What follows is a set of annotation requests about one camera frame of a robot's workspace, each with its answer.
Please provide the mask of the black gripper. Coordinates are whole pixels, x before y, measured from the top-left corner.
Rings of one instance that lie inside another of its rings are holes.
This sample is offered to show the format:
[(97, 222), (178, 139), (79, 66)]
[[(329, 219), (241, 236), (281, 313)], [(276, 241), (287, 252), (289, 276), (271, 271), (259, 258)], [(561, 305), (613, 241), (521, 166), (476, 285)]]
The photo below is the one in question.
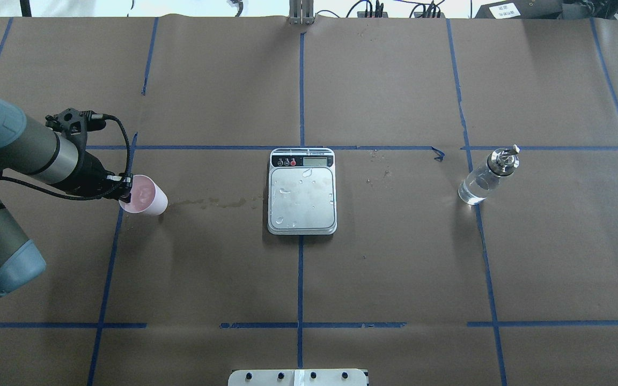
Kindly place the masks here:
[(116, 201), (131, 201), (133, 174), (132, 157), (127, 154), (123, 173), (111, 173), (101, 161), (85, 151), (76, 171), (67, 179), (67, 193), (84, 198), (108, 198)]

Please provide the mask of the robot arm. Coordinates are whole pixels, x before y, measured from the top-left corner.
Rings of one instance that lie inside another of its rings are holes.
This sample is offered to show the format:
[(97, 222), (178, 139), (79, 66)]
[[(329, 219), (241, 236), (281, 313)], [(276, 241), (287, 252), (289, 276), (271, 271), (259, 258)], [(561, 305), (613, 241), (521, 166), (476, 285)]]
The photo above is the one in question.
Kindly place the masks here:
[[(127, 152), (120, 173), (106, 169), (87, 149), (90, 132), (114, 122)], [(67, 108), (39, 122), (0, 98), (0, 184), (21, 185), (68, 201), (131, 198), (132, 151), (127, 130), (114, 115)], [(46, 269), (42, 253), (0, 198), (0, 298)]]

